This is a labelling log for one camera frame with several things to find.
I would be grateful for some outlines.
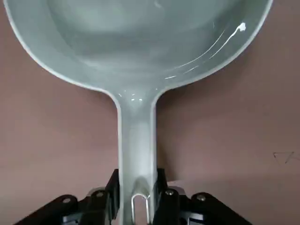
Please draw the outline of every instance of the frying pan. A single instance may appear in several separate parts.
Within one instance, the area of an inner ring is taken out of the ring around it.
[[[156,209],[155,105],[254,39],[273,0],[4,0],[11,26],[44,69],[109,95],[118,109],[120,224],[134,197]]]

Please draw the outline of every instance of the metal screw head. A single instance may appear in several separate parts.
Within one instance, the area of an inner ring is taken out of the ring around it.
[[[65,198],[62,202],[63,202],[63,203],[69,203],[70,201],[71,201],[70,198]]]
[[[104,195],[103,192],[102,192],[102,191],[99,191],[99,192],[96,194],[96,197],[100,198],[100,197],[102,197],[103,195]]]
[[[165,193],[166,193],[166,195],[173,195],[174,191],[172,191],[172,190],[166,190]]]
[[[205,196],[204,195],[198,195],[197,196],[197,199],[201,202],[204,202],[206,200]]]

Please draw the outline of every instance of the pan handle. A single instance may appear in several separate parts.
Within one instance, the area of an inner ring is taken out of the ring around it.
[[[146,201],[148,224],[156,209],[155,97],[141,91],[118,97],[120,225],[135,224],[134,197]]]

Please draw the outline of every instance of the black holder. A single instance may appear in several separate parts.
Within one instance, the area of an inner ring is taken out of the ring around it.
[[[15,225],[110,225],[120,207],[119,174],[114,170],[105,189],[78,201],[62,195]],[[207,193],[189,199],[169,189],[163,169],[157,170],[157,211],[152,225],[251,225],[239,214]]]

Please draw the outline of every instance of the pinkish-brown surface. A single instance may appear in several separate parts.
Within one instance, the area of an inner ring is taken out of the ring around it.
[[[255,225],[300,224],[299,7],[275,1],[242,56],[157,106],[172,184],[214,194]],[[84,197],[116,167],[112,100],[38,66],[0,4],[0,224],[61,194]]]

